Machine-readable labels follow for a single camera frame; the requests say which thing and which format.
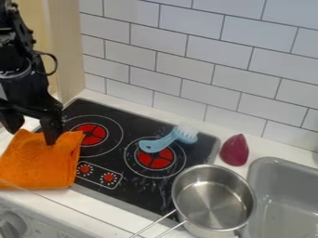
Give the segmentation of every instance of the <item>orange towel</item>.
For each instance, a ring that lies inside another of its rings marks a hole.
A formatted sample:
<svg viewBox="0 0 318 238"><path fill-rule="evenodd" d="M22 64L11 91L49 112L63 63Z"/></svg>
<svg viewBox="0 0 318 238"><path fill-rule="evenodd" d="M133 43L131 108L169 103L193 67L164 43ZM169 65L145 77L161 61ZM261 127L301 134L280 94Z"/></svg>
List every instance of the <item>orange towel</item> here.
<svg viewBox="0 0 318 238"><path fill-rule="evenodd" d="M47 146L43 133L18 131L0 158L0 179L8 181L0 182L0 188L57 189L71 186L83 137L82 131L66 132L55 145Z"/></svg>

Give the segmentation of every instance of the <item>scrub brush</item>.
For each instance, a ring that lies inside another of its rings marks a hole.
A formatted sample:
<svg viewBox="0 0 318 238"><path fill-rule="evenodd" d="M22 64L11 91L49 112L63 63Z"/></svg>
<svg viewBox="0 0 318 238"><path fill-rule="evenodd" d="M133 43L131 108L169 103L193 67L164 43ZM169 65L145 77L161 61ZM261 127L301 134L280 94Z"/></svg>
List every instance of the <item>scrub brush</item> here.
<svg viewBox="0 0 318 238"><path fill-rule="evenodd" d="M160 152L168 147L173 141L179 140L185 144L193 144L198 140L198 130L192 126L180 125L173 127L165 137L157 140L141 140L139 147L147 153Z"/></svg>

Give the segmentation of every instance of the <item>white tile wall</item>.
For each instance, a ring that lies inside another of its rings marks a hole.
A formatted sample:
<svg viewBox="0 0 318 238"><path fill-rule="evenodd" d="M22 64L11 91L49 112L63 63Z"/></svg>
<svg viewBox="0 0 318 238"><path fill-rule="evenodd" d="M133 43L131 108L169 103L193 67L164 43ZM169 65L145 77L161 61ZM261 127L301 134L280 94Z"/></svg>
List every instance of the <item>white tile wall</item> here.
<svg viewBox="0 0 318 238"><path fill-rule="evenodd" d="M269 122L263 137L318 152L318 133L309 130Z"/></svg>
<svg viewBox="0 0 318 238"><path fill-rule="evenodd" d="M318 59L256 48L249 69L318 85Z"/></svg>
<svg viewBox="0 0 318 238"><path fill-rule="evenodd" d="M272 99L243 94L238 112L300 126L307 109Z"/></svg>
<svg viewBox="0 0 318 238"><path fill-rule="evenodd" d="M318 31L299 29L293 53L318 58Z"/></svg>
<svg viewBox="0 0 318 238"><path fill-rule="evenodd" d="M104 0L105 17L157 26L159 5L139 0Z"/></svg>
<svg viewBox="0 0 318 238"><path fill-rule="evenodd" d="M155 52L149 49L106 41L106 59L154 70Z"/></svg>
<svg viewBox="0 0 318 238"><path fill-rule="evenodd" d="M135 46L183 56L185 54L186 41L187 36L185 34L139 25L132 25L131 27L131 44Z"/></svg>
<svg viewBox="0 0 318 238"><path fill-rule="evenodd" d="M216 86L207 86L183 80L181 96L218 107L235 110L240 93Z"/></svg>
<svg viewBox="0 0 318 238"><path fill-rule="evenodd" d="M277 99L318 109L318 86L283 80Z"/></svg>
<svg viewBox="0 0 318 238"><path fill-rule="evenodd" d="M158 53L157 71L210 84L214 64Z"/></svg>
<svg viewBox="0 0 318 238"><path fill-rule="evenodd" d="M223 16L180 7L162 6L160 27L176 32L218 38Z"/></svg>
<svg viewBox="0 0 318 238"><path fill-rule="evenodd" d="M90 56L83 56L83 59L85 72L128 82L128 66Z"/></svg>
<svg viewBox="0 0 318 238"><path fill-rule="evenodd" d="M181 79L132 67L130 69L130 83L136 86L155 89L159 92L178 96Z"/></svg>
<svg viewBox="0 0 318 238"><path fill-rule="evenodd" d="M205 104L169 96L163 93L154 93L154 108L183 115L195 120L203 121L205 117Z"/></svg>
<svg viewBox="0 0 318 238"><path fill-rule="evenodd" d="M279 82L278 77L218 65L214 73L213 85L274 98Z"/></svg>
<svg viewBox="0 0 318 238"><path fill-rule="evenodd" d="M85 87L99 93L106 93L105 78L85 73Z"/></svg>
<svg viewBox="0 0 318 238"><path fill-rule="evenodd" d="M80 12L102 16L102 0L79 0Z"/></svg>
<svg viewBox="0 0 318 238"><path fill-rule="evenodd" d="M107 94L117 98L134 101L138 104L152 106L152 91L125 83L107 79Z"/></svg>
<svg viewBox="0 0 318 238"><path fill-rule="evenodd" d="M86 87L318 152L317 9L80 0Z"/></svg>
<svg viewBox="0 0 318 238"><path fill-rule="evenodd" d="M129 43L129 24L118 20L81 14L81 31L84 34Z"/></svg>
<svg viewBox="0 0 318 238"><path fill-rule="evenodd" d="M302 127L309 130L318 131L318 111L317 110L314 110L314 109L308 110L306 119Z"/></svg>
<svg viewBox="0 0 318 238"><path fill-rule="evenodd" d="M104 58L104 41L96 37L82 35L83 53Z"/></svg>
<svg viewBox="0 0 318 238"><path fill-rule="evenodd" d="M191 7L192 5L192 0L148 0L148 2L168 4L180 7Z"/></svg>
<svg viewBox="0 0 318 238"><path fill-rule="evenodd" d="M318 1L268 0L263 19L318 29Z"/></svg>
<svg viewBox="0 0 318 238"><path fill-rule="evenodd" d="M226 17L222 40L289 52L296 31L296 27Z"/></svg>
<svg viewBox="0 0 318 238"><path fill-rule="evenodd" d="M194 0L193 8L260 19L264 0Z"/></svg>
<svg viewBox="0 0 318 238"><path fill-rule="evenodd" d="M212 106L207 108L205 121L257 137L261 136L266 123L264 119Z"/></svg>
<svg viewBox="0 0 318 238"><path fill-rule="evenodd" d="M190 36L187 56L209 62L246 69L252 48Z"/></svg>

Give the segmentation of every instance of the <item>toy stove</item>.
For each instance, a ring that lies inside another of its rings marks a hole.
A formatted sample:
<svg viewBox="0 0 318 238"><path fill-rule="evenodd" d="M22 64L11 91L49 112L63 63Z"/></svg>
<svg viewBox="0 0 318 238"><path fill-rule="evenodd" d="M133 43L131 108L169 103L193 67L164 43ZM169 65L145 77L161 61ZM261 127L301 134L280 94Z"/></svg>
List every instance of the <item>toy stove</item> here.
<svg viewBox="0 0 318 238"><path fill-rule="evenodd" d="M139 149L139 141L159 139L173 125L83 99L74 101L64 114L66 130L86 135L75 183L89 189L88 195L111 196L159 215L173 209L170 190L175 176L206 163L219 149L217 138L199 134L193 145L174 142L148 154Z"/></svg>

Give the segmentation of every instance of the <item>sink basin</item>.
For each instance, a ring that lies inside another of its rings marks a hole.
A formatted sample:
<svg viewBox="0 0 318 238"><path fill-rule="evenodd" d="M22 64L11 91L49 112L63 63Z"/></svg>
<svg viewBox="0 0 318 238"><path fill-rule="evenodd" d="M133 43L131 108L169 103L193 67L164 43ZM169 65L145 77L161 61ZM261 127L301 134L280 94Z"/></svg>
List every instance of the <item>sink basin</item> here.
<svg viewBox="0 0 318 238"><path fill-rule="evenodd" d="M318 170L278 158L261 158L248 182L258 207L245 238L318 237Z"/></svg>

